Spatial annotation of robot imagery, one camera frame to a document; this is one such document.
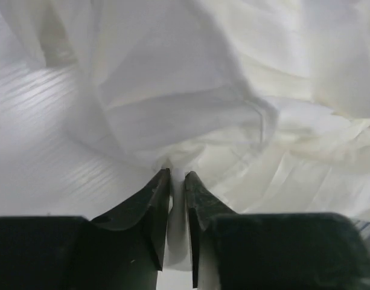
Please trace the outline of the white cloth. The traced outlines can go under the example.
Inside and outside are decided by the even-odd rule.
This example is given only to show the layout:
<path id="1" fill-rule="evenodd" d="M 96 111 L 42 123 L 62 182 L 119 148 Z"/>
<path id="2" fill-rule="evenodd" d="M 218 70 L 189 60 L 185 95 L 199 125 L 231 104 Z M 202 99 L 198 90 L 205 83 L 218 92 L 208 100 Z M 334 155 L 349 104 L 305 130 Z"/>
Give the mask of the white cloth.
<path id="1" fill-rule="evenodd" d="M 92 217 L 163 158 L 370 238 L 370 1 L 0 1 L 0 215 Z M 245 195 L 254 158 L 302 202 Z"/>

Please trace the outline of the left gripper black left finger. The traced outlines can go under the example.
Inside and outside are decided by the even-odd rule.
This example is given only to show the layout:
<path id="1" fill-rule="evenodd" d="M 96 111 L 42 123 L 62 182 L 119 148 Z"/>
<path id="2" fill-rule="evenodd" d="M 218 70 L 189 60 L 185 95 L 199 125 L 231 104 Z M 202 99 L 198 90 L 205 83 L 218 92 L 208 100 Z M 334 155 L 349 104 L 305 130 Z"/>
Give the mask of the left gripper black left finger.
<path id="1" fill-rule="evenodd" d="M 0 217 L 0 289 L 155 289 L 163 268 L 170 171 L 88 220 Z"/>

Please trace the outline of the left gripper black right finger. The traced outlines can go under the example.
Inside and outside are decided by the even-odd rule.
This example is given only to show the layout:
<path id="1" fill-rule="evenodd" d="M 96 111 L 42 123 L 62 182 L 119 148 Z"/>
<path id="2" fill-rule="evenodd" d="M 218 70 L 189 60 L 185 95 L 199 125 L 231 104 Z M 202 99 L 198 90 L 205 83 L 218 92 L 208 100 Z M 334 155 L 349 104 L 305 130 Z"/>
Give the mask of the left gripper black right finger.
<path id="1" fill-rule="evenodd" d="M 239 214 L 185 177 L 197 289 L 370 289 L 370 255 L 335 213 Z"/>

